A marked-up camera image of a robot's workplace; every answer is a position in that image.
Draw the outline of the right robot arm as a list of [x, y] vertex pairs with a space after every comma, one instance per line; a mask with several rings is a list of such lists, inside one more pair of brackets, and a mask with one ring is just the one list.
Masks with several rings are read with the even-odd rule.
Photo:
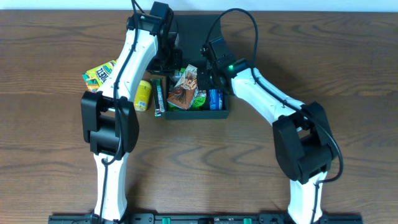
[[322, 216], [322, 185], [339, 179], [343, 156], [323, 107], [305, 104], [280, 91], [250, 62], [236, 60], [224, 38], [201, 47], [206, 65], [198, 71], [201, 90], [219, 89], [249, 103], [272, 126], [275, 156], [290, 180], [288, 214], [295, 223]]

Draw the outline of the yellow green snack box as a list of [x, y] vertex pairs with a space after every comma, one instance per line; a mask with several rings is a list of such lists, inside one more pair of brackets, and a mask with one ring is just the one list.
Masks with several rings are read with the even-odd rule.
[[82, 74], [89, 91], [97, 92], [98, 88], [108, 79], [117, 60], [108, 61]]

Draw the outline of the green gummy candy bag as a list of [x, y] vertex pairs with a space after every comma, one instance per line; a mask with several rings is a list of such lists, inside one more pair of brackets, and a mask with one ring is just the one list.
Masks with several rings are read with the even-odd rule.
[[195, 98], [195, 100], [194, 100], [192, 106], [191, 106], [188, 110], [199, 110], [199, 109], [204, 105], [205, 100], [206, 100], [206, 97], [207, 97], [206, 91], [205, 91], [205, 90], [200, 91], [200, 90], [198, 89], [197, 96], [196, 96], [196, 98]]

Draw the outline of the small green red candy bar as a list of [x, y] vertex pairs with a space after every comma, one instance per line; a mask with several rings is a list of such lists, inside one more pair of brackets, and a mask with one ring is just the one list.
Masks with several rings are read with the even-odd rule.
[[162, 79], [156, 78], [151, 80], [154, 90], [155, 117], [162, 116], [165, 112], [165, 105], [162, 92]]

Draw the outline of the brown pocky box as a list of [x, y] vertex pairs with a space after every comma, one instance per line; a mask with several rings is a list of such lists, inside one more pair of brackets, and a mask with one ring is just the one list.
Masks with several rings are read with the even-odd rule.
[[197, 68], [188, 65], [180, 79], [169, 93], [167, 102], [180, 109], [188, 110], [198, 93]]

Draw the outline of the yellow mentos bottle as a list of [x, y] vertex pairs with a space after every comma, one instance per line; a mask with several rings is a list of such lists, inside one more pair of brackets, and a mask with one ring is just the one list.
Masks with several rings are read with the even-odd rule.
[[145, 111], [148, 107], [152, 85], [146, 80], [141, 80], [134, 98], [134, 108], [136, 111]]

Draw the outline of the blue cookie pack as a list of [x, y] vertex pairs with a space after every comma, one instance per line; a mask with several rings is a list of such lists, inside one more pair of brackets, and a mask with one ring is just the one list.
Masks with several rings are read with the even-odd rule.
[[208, 92], [210, 110], [221, 110], [223, 108], [223, 92], [212, 89]]

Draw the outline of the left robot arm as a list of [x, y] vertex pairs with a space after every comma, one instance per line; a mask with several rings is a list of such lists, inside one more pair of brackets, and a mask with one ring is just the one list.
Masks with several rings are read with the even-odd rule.
[[127, 160], [139, 137], [134, 98], [145, 72], [163, 75], [182, 67], [182, 51], [169, 33], [173, 18], [169, 5], [157, 1], [148, 14], [135, 11], [110, 76], [97, 92], [82, 96], [83, 138], [98, 172], [97, 204], [87, 223], [126, 222]]

